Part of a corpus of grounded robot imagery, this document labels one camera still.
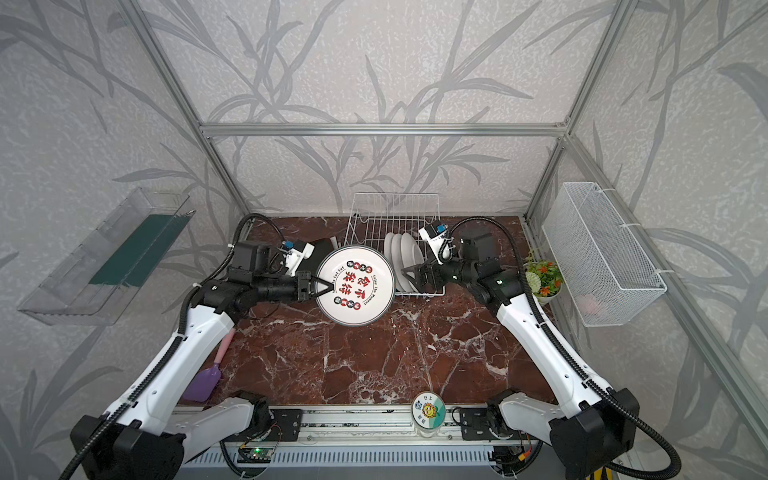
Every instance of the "cable tie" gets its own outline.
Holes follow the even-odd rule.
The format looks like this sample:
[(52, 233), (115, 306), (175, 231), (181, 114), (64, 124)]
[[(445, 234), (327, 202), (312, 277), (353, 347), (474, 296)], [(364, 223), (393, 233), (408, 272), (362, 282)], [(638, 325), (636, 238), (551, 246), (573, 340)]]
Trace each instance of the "cable tie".
[(130, 393), (123, 393), (123, 395), (121, 395), (120, 398), (118, 398), (118, 401), (120, 402), (120, 404), (127, 403), (128, 405), (131, 406), (131, 408), (135, 407), (136, 404), (138, 403), (138, 401), (137, 400), (130, 400), (128, 398), (129, 396), (131, 396), (131, 394), (134, 392), (134, 390), (135, 389), (131, 389)]

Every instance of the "aluminum frame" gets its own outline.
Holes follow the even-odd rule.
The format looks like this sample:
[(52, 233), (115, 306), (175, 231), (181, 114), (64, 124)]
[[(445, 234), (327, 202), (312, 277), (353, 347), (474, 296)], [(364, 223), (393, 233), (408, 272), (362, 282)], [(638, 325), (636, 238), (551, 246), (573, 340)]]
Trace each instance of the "aluminum frame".
[[(627, 25), (629, 24), (635, 7), (637, 7), (638, 1), (639, 0), (618, 0), (618, 2), (616, 2), (614, 11), (611, 14), (611, 20), (608, 22), (608, 26), (605, 29), (603, 38), (600, 40), (597, 51), (594, 53), (592, 62), (587, 69), (587, 74), (581, 82), (581, 86), (576, 94), (576, 99), (574, 100), (573, 106), (571, 106), (571, 111), (565, 118), (563, 135), (573, 132), (581, 114), (584, 113), (584, 109), (589, 103), (589, 98), (592, 96), (595, 87), (597, 87), (598, 82), (605, 72), (608, 62), (616, 51), (616, 47), (621, 40), (621, 36), (624, 34), (624, 30), (627, 29)], [(560, 140), (561, 139), (558, 138), (557, 148), (552, 151), (552, 155), (549, 157), (549, 162), (547, 162), (547, 167), (541, 175), (536, 190), (534, 190), (534, 196), (531, 198), (531, 203), (528, 204), (528, 209), (525, 211), (526, 219), (533, 215), (534, 209), (538, 205), (538, 202), (541, 201), (541, 195), (543, 194), (545, 187), (549, 184), (549, 180), (552, 179), (552, 175), (554, 175), (555, 171), (558, 169), (564, 150)]]
[[(592, 155), (581, 141), (574, 135), (563, 137), (565, 151), (587, 180), (593, 181), (604, 189), (613, 189), (611, 181), (598, 167)], [(645, 229), (629, 209), (624, 199), (616, 190), (605, 190), (608, 199), (624, 219), (633, 225), (634, 235), (651, 262), (662, 270), (672, 270), (672, 266), (656, 247)], [(680, 322), (683, 331), (690, 342), (701, 354), (707, 367), (717, 377), (720, 387), (733, 407), (742, 416), (747, 428), (755, 435), (756, 440), (768, 455), (768, 406), (765, 397), (752, 377), (746, 372), (741, 361), (728, 348), (725, 339), (717, 332), (706, 313), (701, 309), (696, 299), (690, 293), (683, 280), (676, 274), (667, 274), (667, 295), (665, 298), (672, 309), (675, 318)]]
[(556, 124), (202, 124), (208, 137), (560, 137)]
[(248, 214), (250, 208), (245, 200), (245, 197), (237, 188), (234, 179), (227, 170), (226, 165), (219, 157), (219, 154), (214, 150), (210, 139), (205, 138), (204, 134), (200, 131), (200, 119), (197, 117), (195, 110), (192, 106), (192, 102), (181, 87), (181, 82), (174, 73), (170, 62), (165, 56), (163, 48), (160, 46), (160, 42), (152, 31), (152, 27), (149, 25), (146, 15), (141, 10), (137, 0), (116, 0), (120, 6), (121, 13), (131, 30), (137, 36), (141, 47), (147, 53), (152, 65), (154, 66), (157, 74), (168, 89), (170, 96), (174, 99), (174, 102), (179, 107), (181, 115), (187, 122), (187, 125), (195, 136), (197, 143), (200, 144), (200, 149), (206, 154), (209, 162), (214, 168), (214, 171), (219, 175), (219, 178), (224, 183), (225, 188), (235, 200), (237, 207), (243, 214)]

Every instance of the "green cloth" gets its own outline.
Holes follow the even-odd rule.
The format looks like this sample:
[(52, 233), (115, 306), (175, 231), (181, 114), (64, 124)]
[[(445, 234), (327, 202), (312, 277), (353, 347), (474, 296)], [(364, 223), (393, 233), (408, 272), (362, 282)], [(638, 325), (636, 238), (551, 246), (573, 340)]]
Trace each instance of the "green cloth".
[(142, 286), (190, 217), (150, 215), (91, 278), (93, 285)]

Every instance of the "white plate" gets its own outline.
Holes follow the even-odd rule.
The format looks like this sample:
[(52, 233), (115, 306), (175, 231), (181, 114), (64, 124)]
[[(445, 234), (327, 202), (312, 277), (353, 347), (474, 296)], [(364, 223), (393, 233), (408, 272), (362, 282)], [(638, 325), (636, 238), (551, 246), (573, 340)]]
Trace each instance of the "white plate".
[(411, 283), (406, 279), (406, 276), (400, 271), (402, 269), (402, 234), (395, 233), (392, 238), (392, 268), (395, 269), (395, 276), (397, 278), (398, 288), (401, 292), (412, 292), (413, 288)]
[[(395, 238), (395, 234), (389, 232), (384, 236), (384, 258), (392, 265), (392, 239)], [(395, 276), (395, 288), (400, 291), (400, 284), (397, 282), (397, 276)]]
[[(373, 248), (350, 245), (334, 250), (317, 276), (333, 284), (333, 292), (317, 297), (331, 320), (347, 326), (367, 325), (387, 311), (395, 298), (395, 273)], [(323, 285), (315, 285), (322, 290)]]
[[(404, 233), (402, 235), (402, 240), (400, 241), (400, 253), (402, 254), (402, 264), (405, 268), (424, 263), (422, 250), (409, 233)], [(413, 273), (406, 273), (406, 275), (415, 278)]]

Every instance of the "white flower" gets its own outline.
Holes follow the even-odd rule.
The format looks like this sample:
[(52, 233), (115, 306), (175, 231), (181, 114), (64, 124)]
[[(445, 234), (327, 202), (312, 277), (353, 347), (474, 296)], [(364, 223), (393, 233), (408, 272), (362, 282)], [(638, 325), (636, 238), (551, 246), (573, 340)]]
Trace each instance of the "white flower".
[(525, 272), (525, 279), (528, 281), (528, 285), (531, 286), (533, 293), (538, 293), (541, 290), (541, 279), (533, 272)]

